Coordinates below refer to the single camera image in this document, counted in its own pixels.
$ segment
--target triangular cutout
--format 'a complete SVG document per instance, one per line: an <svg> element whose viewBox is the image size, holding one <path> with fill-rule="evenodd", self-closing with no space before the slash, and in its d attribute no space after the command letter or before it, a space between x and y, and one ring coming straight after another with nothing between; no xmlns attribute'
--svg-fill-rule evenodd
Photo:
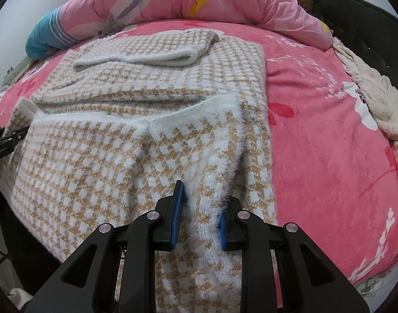
<svg viewBox="0 0 398 313"><path fill-rule="evenodd" d="M331 272L328 271L327 267L325 267L316 255L312 253L308 246L301 244L300 250L306 264L310 283L313 287L319 287L334 280Z"/></svg>
<svg viewBox="0 0 398 313"><path fill-rule="evenodd" d="M80 288L85 287L97 248L91 244L63 274L61 280Z"/></svg>

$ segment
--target checkered sweater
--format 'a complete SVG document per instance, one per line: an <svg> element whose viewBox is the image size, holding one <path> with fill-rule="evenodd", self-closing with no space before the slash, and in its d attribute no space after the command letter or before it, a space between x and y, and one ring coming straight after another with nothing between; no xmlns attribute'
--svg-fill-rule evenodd
<svg viewBox="0 0 398 313"><path fill-rule="evenodd" d="M181 52L193 64L169 67ZM157 253L158 310L238 311L240 252L221 250L217 227L225 196L275 223L259 45L206 29L94 40L19 101L7 131L27 124L0 190L54 256L154 209L181 179L189 200L176 250Z"/></svg>

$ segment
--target silver screw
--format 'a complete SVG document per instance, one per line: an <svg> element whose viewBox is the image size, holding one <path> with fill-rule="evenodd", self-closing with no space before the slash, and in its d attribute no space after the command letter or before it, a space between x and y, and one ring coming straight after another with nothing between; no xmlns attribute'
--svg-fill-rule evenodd
<svg viewBox="0 0 398 313"><path fill-rule="evenodd" d="M243 219L243 220L247 220L247 219L250 218L250 213L247 212L247 211L240 211L240 212L238 212L237 215L238 215L238 217L239 217L240 219Z"/></svg>
<svg viewBox="0 0 398 313"><path fill-rule="evenodd" d="M290 223L286 225L286 229L290 232L290 233L296 233L299 229L298 225Z"/></svg>
<svg viewBox="0 0 398 313"><path fill-rule="evenodd" d="M156 211L151 211L151 212L149 212L149 213L147 214L147 219L155 220L155 219L158 219L159 216L160 216L160 213L158 213L158 212L156 212Z"/></svg>
<svg viewBox="0 0 398 313"><path fill-rule="evenodd" d="M99 226L99 232L100 233L108 233L111 230L111 225L110 224L102 224Z"/></svg>

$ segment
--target black leather headboard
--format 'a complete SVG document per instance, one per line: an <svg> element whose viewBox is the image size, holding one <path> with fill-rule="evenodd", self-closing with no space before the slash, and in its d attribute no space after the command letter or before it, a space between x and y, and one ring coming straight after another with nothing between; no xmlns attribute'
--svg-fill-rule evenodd
<svg viewBox="0 0 398 313"><path fill-rule="evenodd" d="M315 0L315 5L334 36L398 89L398 18L364 0Z"/></svg>

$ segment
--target pink bed sheet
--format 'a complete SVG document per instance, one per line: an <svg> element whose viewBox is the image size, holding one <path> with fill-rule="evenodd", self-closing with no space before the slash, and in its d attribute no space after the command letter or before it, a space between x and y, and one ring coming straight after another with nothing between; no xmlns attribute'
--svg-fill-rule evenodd
<svg viewBox="0 0 398 313"><path fill-rule="evenodd" d="M397 261L396 155L333 49L258 27L188 20L134 25L113 36L191 28L215 29L264 49L277 224L298 223L352 283ZM0 96L0 126L63 55L38 63Z"/></svg>

